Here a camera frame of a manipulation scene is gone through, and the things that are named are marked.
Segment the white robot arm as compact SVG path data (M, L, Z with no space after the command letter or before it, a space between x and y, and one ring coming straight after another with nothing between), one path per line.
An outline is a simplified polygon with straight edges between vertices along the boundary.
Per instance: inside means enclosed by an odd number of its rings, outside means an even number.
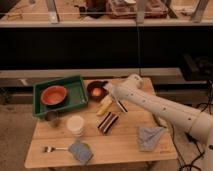
M203 171L213 171L213 116L177 102L146 93L141 89L142 78L133 74L113 85L111 94L125 99L174 124L206 145Z

